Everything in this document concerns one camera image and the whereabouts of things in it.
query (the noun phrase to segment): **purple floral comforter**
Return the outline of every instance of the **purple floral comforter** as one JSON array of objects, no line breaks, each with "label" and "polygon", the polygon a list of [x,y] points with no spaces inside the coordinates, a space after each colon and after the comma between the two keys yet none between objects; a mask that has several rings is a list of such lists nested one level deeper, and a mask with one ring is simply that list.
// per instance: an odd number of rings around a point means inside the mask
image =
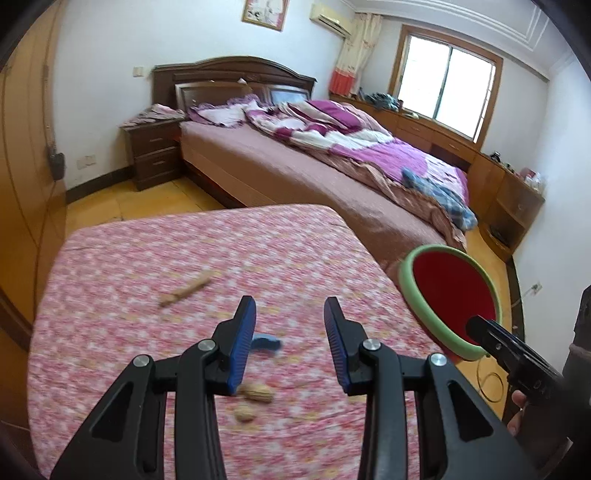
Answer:
[{"label": "purple floral comforter", "polygon": [[456,192],[467,203],[466,175],[432,155],[393,137],[373,117],[352,105],[330,100],[281,103],[246,112],[259,129],[308,153],[320,152],[367,163],[402,182],[402,169]]}]

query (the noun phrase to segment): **human hand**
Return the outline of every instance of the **human hand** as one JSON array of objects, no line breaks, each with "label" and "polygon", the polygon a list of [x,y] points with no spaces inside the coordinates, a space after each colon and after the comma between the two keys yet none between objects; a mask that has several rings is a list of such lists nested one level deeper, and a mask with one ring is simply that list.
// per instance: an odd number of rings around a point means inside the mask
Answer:
[{"label": "human hand", "polygon": [[523,409],[527,403],[527,397],[520,390],[515,390],[511,395],[511,400],[515,405],[521,408],[521,410],[507,424],[509,433],[514,437],[519,433],[519,428],[521,427],[521,419],[523,418]]}]

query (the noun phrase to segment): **pink bedsheet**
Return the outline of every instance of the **pink bedsheet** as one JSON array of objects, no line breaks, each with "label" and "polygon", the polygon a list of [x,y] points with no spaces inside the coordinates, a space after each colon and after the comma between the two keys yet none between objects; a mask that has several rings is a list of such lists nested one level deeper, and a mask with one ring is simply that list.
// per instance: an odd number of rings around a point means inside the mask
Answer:
[{"label": "pink bedsheet", "polygon": [[[204,269],[215,279],[173,306],[158,295]],[[238,423],[236,398],[217,398],[229,478],[357,476],[364,398],[337,383],[323,303],[401,354],[438,350],[400,293],[343,219],[324,206],[223,210],[110,223],[74,233],[59,253],[31,343],[28,406],[41,472],[58,457],[92,407],[139,353],[178,355],[230,318],[243,294],[255,297],[257,332],[284,342],[275,357],[252,354],[245,380],[276,390],[258,417]],[[165,430],[165,477],[174,478],[173,401]],[[416,431],[412,402],[408,424]],[[410,478],[418,477],[416,438]]]}]

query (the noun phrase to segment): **wooden wardrobe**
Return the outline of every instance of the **wooden wardrobe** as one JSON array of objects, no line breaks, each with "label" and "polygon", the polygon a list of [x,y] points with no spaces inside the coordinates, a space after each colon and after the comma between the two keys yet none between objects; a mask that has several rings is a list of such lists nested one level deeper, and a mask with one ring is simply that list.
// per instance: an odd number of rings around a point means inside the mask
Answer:
[{"label": "wooden wardrobe", "polygon": [[51,74],[65,6],[53,3],[0,72],[0,421],[28,428],[27,351],[53,260],[64,241],[63,181],[54,181]]}]

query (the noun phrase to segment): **peanut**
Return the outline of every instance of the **peanut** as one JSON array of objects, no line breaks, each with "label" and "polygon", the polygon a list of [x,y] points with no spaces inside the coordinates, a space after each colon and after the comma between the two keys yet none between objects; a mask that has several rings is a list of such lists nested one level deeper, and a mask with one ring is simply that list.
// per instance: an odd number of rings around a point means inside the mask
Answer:
[{"label": "peanut", "polygon": [[250,405],[241,403],[236,408],[234,408],[234,416],[236,417],[237,421],[247,423],[255,419],[256,413]]},{"label": "peanut", "polygon": [[275,393],[264,384],[244,384],[241,393],[249,400],[271,403]]}]

